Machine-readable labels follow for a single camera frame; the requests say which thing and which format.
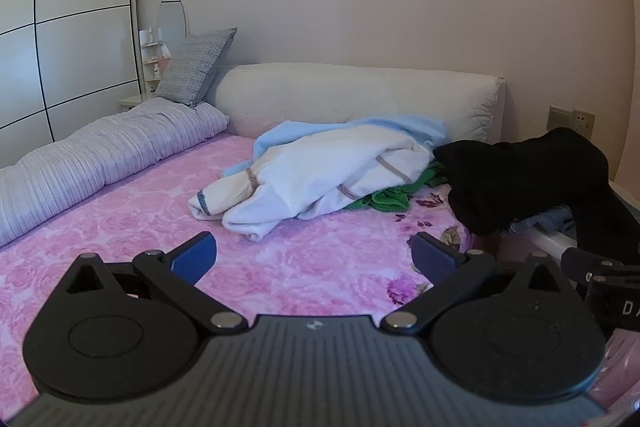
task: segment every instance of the wall switch plate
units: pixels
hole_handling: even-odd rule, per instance
[[[574,110],[560,105],[549,106],[549,116],[546,119],[546,130],[551,131],[556,127],[570,127],[574,124]]]
[[[551,131],[556,127],[568,127],[590,140],[595,119],[596,117],[593,113],[552,104],[549,106],[546,130]]]
[[[575,132],[582,134],[582,136],[584,136],[587,140],[590,140],[595,120],[596,116],[593,113],[574,109],[572,115],[573,123],[571,128]]]

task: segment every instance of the gray pillow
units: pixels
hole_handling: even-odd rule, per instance
[[[238,28],[188,37],[174,52],[156,96],[194,106],[207,94]]]

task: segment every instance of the pink curtain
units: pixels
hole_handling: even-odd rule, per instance
[[[616,183],[640,200],[640,0],[634,0],[636,14],[636,74],[625,148]]]

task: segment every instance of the brown stripe on garment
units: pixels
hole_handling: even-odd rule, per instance
[[[345,196],[347,196],[350,200],[355,201],[358,199],[358,197],[353,192],[351,192],[347,187],[345,187],[343,184],[338,185],[338,190],[340,190],[340,192]]]
[[[391,163],[386,161],[382,156],[376,156],[376,161],[389,172],[392,172],[396,176],[399,176],[400,178],[402,178],[404,180],[405,185],[412,183],[411,178],[409,176],[404,174],[404,172],[401,172],[398,169],[396,169],[393,165],[391,165]]]
[[[258,178],[255,177],[255,173],[251,170],[251,167],[249,167],[245,172],[246,175],[249,176],[249,183],[251,183],[251,188],[255,191],[255,189],[259,186]]]

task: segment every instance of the white garment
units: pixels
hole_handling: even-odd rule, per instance
[[[413,183],[431,159],[429,149],[401,132],[340,128],[269,148],[250,169],[204,188],[189,207],[196,219],[221,219],[227,230],[260,241],[283,219],[312,219]]]

